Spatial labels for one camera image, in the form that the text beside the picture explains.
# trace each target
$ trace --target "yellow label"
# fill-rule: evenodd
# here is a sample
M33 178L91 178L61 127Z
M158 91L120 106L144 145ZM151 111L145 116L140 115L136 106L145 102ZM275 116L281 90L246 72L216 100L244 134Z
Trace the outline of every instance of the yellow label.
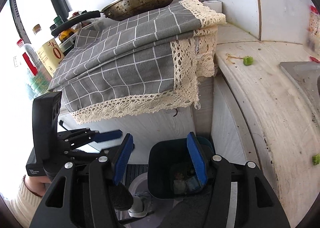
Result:
M64 59L64 54L54 38L40 47L37 51L37 55L52 77L59 64Z

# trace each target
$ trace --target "cabinet door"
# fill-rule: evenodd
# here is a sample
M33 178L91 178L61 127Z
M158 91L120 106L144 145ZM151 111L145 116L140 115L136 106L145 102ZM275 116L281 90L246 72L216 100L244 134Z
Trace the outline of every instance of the cabinet door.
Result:
M232 163L253 161L259 166L251 134L227 83L219 75L213 86L211 136L216 153Z
M131 153L129 164L148 164L149 153L153 145L164 140L186 138L189 132L195 132L190 107L176 110L160 110L155 113L143 113L137 116L126 115L121 118L112 118L78 125L73 117L67 113L59 116L67 129L91 128L100 132L120 129L124 134L133 136L135 149ZM122 139L102 143L92 142L90 145L97 150L119 145Z

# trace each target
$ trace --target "printed number 0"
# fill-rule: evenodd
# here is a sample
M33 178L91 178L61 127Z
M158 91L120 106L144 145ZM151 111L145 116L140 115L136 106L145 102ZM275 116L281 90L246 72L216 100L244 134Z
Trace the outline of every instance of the printed number 0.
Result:
M54 48L53 48L53 53L54 53L54 55L56 56L56 58L58 58L58 59L61 58L61 53L60 53L60 51L59 51L58 48L54 47Z

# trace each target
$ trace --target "sweater cuff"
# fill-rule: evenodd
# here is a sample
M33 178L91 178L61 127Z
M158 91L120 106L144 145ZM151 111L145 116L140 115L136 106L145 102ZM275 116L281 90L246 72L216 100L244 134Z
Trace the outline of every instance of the sweater cuff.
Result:
M23 201L27 201L31 206L38 207L38 205L41 202L42 197L36 196L26 187L26 185L24 183L24 178L25 178L25 176L23 177L22 182L19 187L19 197Z

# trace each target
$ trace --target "green vegetable piece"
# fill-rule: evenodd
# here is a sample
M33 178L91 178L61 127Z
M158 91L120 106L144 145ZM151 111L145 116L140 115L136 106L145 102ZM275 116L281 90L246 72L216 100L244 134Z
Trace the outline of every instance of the green vegetable piece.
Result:
M312 162L314 165L320 164L320 153L312 157Z
M243 64L244 65L251 65L253 64L253 57L252 56L245 56L243 58Z

